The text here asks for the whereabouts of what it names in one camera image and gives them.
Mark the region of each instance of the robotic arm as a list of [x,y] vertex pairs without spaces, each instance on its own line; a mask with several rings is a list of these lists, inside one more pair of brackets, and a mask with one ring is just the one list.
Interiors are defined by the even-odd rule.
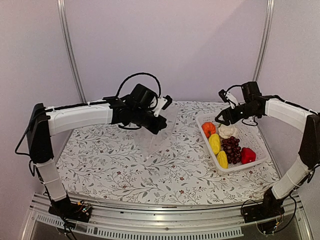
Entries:
[[[168,95],[157,96],[152,90],[137,84],[131,94],[122,98],[104,97],[99,101],[61,107],[46,108],[43,103],[35,105],[24,135],[30,162],[33,162],[33,169],[51,200],[49,213],[62,219],[88,222],[92,211],[89,204],[70,201],[53,160],[51,136],[95,124],[123,124],[119,127],[134,130],[144,127],[156,135],[167,126],[166,119],[159,113],[171,103]],[[137,128],[126,127],[130,123],[136,124]]]
[[232,87],[227,91],[221,90],[220,97],[231,106],[220,112],[215,118],[216,122],[228,126],[251,116],[268,116],[281,120],[303,133],[300,150],[292,167],[280,181],[264,193],[262,204],[243,208],[242,214],[247,223],[283,214],[284,199],[307,179],[308,182],[311,180],[315,168],[320,164],[320,116],[312,110],[284,101],[277,95],[262,96],[256,82],[251,81],[235,87],[241,87],[245,103],[238,104],[235,101],[229,92]]

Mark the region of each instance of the slotted vent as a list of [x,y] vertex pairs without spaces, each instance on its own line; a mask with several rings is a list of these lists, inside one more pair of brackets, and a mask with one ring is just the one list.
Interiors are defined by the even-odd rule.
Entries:
[[[64,222],[54,216],[47,216],[45,214],[38,213],[36,217],[37,221],[62,228]],[[240,227],[234,227],[225,230],[212,231],[212,232],[199,232],[199,233],[135,233],[115,231],[105,229],[99,226],[87,226],[86,232],[78,232],[81,234],[91,235],[95,237],[101,237],[112,240],[223,240],[233,239],[243,236]]]

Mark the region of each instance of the bunch of grapes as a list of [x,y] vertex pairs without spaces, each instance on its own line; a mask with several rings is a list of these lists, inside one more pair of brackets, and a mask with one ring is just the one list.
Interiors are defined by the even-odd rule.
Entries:
[[222,140],[222,148],[226,153],[228,164],[237,164],[241,162],[240,139],[231,136]]

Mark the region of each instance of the table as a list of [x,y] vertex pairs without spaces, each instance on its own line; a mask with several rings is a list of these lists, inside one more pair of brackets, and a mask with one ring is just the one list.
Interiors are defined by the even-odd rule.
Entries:
[[[195,118],[219,113],[219,102],[177,101],[172,137],[145,159],[133,131],[117,125],[74,129],[58,171],[70,193],[95,198],[162,205],[219,205],[259,200],[279,180],[271,157],[248,170],[219,176]],[[257,127],[259,140],[263,139]]]

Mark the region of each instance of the white wall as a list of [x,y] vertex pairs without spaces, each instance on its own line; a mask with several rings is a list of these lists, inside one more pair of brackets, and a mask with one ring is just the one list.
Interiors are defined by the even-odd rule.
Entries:
[[[320,112],[320,2],[277,0],[260,90]],[[282,173],[293,164],[302,134],[274,119],[260,121]],[[299,190],[314,239],[320,239],[320,171]]]
[[[14,154],[33,106],[74,104],[79,97],[56,1],[0,1],[0,32],[0,238],[16,240],[32,196],[41,189],[29,173],[29,159]],[[54,138],[55,152],[65,138]]]
[[[69,0],[72,46],[88,100],[112,96],[127,76],[156,75],[175,100],[220,100],[253,78],[266,0]],[[128,82],[127,94],[143,80]]]

